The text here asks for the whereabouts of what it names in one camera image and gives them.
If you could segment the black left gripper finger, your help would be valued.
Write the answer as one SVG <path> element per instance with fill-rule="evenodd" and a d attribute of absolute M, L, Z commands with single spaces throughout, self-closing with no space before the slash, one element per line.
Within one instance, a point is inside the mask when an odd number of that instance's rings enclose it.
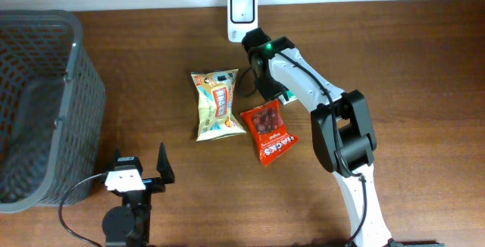
<path fill-rule="evenodd" d="M 115 169 L 115 167 L 117 165 L 117 160 L 120 156 L 121 156 L 120 150 L 115 149 L 114 154 L 113 154 L 113 156 L 111 157 L 111 160 L 108 163 L 108 171 L 112 171 L 113 169 Z"/>
<path fill-rule="evenodd" d="M 160 144 L 158 150 L 156 170 L 160 173 L 160 178 L 163 183 L 175 183 L 175 174 L 167 158 L 167 152 L 163 142 Z"/>

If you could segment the beige snack chip bag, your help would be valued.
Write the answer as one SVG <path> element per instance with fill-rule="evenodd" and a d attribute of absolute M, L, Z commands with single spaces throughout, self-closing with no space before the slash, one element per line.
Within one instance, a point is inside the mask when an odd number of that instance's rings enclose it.
<path fill-rule="evenodd" d="M 232 113 L 237 73 L 238 69 L 191 73 L 199 94 L 197 142 L 246 133 Z"/>

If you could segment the red Hacks candy bag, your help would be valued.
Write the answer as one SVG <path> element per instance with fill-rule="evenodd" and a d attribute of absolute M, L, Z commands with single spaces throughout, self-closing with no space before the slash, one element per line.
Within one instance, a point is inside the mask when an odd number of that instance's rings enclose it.
<path fill-rule="evenodd" d="M 299 138 L 287 132 L 277 99 L 240 114 L 257 145 L 258 156 L 268 166 L 292 148 Z"/>

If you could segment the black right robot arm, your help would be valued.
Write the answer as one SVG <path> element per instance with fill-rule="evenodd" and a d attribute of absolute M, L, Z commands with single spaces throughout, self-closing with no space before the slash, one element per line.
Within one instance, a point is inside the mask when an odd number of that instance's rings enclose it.
<path fill-rule="evenodd" d="M 308 111 L 314 154 L 333 174 L 351 224 L 348 246 L 391 246 L 374 185 L 377 138 L 365 97 L 324 79 L 285 36 L 270 39 L 257 27 L 242 39 L 255 88 L 269 102 L 291 91 Z"/>

